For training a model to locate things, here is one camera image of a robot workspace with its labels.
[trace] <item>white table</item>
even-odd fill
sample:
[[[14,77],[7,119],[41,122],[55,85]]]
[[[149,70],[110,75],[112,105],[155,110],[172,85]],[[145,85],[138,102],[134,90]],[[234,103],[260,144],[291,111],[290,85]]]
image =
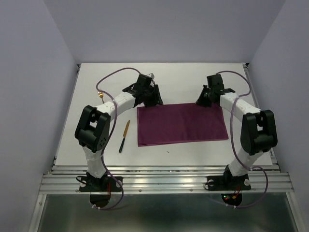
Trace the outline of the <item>white table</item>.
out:
[[[195,102],[202,86],[207,84],[206,77],[222,70],[232,70],[245,75],[242,64],[220,63],[102,63],[81,65],[71,101],[68,117],[64,127],[55,165],[86,166],[84,152],[74,138],[74,132],[81,112],[86,105],[97,106],[102,103],[95,85],[102,77],[123,67],[134,67],[144,74],[153,73],[159,85],[164,104]],[[226,88],[234,89],[238,94],[248,92],[244,80],[235,74],[222,74]],[[132,70],[117,73],[101,83],[101,89],[114,97],[122,89],[136,82],[138,74]],[[243,98],[254,105],[252,96]],[[230,113],[223,110],[225,124],[230,133]],[[131,120],[122,153],[118,153],[124,128]],[[235,147],[240,145],[240,122],[234,118]],[[137,144],[137,110],[130,109],[117,119],[116,128],[105,149],[105,162],[108,166],[225,166],[234,155],[231,141],[195,142],[172,145],[138,147]],[[270,153],[265,153],[257,165],[272,165]]]

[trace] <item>robotic arm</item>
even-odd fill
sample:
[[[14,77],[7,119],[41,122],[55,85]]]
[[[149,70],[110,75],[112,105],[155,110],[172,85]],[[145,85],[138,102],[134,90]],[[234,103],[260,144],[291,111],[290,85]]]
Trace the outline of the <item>robotic arm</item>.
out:
[[[220,74],[207,77],[208,86],[204,86],[197,104],[210,107],[213,103],[232,112],[235,99],[239,98],[234,90],[224,88]],[[262,111],[239,99],[234,108],[234,116],[242,122],[240,142],[242,148],[238,159],[245,167],[254,162],[272,147],[277,145],[277,133],[274,114],[270,110]],[[248,169],[235,158],[227,167],[223,176],[208,176],[212,184],[208,190],[234,190],[241,186],[242,190],[250,190]]]
[[[123,89],[114,102],[117,105],[117,116],[141,103],[146,107],[163,104],[153,74],[140,74],[137,82]],[[75,138],[83,147],[87,159],[87,177],[84,181],[96,189],[101,189],[106,183],[106,170],[100,157],[108,143],[110,123],[115,118],[114,102],[109,101],[96,107],[86,106],[75,131]]]

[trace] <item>white wall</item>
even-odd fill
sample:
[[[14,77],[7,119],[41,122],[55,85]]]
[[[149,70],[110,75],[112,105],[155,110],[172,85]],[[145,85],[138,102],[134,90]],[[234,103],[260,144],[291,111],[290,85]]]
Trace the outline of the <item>white wall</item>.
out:
[[[263,109],[275,113],[280,167],[290,173],[309,221],[309,1],[287,0],[249,71]]]
[[[249,62],[284,0],[44,0],[80,62]]]
[[[0,1],[0,231],[27,231],[76,64],[42,0]]]

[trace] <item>towel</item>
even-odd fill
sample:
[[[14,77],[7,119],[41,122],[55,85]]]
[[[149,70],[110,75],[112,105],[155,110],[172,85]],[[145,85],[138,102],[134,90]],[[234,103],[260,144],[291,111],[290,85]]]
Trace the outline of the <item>towel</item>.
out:
[[[138,107],[138,146],[228,139],[222,108],[194,103]]]

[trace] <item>bolt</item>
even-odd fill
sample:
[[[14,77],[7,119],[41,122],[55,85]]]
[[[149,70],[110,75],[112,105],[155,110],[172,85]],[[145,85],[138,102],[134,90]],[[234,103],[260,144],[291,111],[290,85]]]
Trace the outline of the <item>bolt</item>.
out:
[[[243,182],[243,184],[244,184],[245,186],[249,186],[249,185],[250,185],[250,180],[245,179],[245,181]]]

